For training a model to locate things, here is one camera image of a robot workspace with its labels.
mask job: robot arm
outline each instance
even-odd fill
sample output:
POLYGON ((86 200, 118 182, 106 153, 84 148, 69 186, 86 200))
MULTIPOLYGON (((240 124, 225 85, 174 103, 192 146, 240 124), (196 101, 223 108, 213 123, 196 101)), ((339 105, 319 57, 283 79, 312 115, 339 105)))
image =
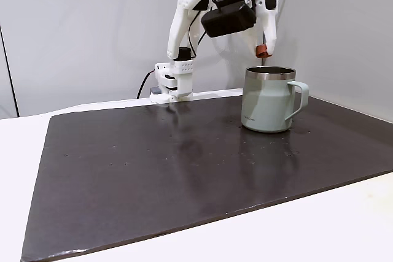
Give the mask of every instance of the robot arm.
MULTIPOLYGON (((197 55, 200 13, 212 6, 211 0, 178 0, 169 33, 169 63, 156 64, 155 76, 160 94, 150 96, 153 102, 189 100, 192 95, 193 58, 197 55), (187 46, 181 47, 188 35, 187 46)), ((276 41, 277 0, 217 0, 217 9, 208 11, 201 22, 209 37, 242 32, 251 53, 259 58, 273 54, 276 41), (262 23, 266 44, 257 45, 254 26, 262 23)))

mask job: mug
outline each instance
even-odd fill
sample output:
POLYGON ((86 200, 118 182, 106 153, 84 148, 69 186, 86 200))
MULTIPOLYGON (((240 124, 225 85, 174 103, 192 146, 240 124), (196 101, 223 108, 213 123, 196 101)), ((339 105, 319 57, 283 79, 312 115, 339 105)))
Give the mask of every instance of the mug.
POLYGON ((241 109, 243 126, 266 133, 288 130, 293 116, 308 105, 308 85, 295 78, 296 70, 286 67, 248 68, 241 109), (302 90, 300 108, 296 112, 295 86, 302 90))

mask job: white table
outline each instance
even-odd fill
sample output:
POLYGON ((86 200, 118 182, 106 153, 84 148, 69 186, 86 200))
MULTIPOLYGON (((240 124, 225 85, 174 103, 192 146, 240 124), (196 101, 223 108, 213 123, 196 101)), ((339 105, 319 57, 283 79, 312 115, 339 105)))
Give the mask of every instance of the white table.
MULTIPOLYGON (((195 94, 195 99, 241 90, 195 94)), ((151 104, 102 102, 0 120, 0 261, 20 261, 50 117, 151 104)), ((393 261, 393 174, 135 244, 70 258, 101 261, 393 261)))

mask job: stainless steel rim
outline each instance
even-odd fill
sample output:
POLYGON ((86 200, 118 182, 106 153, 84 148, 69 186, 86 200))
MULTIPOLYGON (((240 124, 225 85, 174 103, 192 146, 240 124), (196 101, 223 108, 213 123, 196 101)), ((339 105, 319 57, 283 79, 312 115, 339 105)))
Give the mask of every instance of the stainless steel rim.
POLYGON ((249 67, 246 77, 257 80, 292 80, 296 78, 296 70, 289 67, 249 67))

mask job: black work surface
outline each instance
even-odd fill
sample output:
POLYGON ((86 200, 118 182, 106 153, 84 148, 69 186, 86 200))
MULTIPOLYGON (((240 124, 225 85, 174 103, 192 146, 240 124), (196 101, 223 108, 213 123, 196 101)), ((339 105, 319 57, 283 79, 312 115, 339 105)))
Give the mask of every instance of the black work surface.
POLYGON ((384 121, 310 99, 290 131, 262 134, 242 128, 240 112, 234 97, 53 117, 22 261, 129 244, 393 169, 384 121))

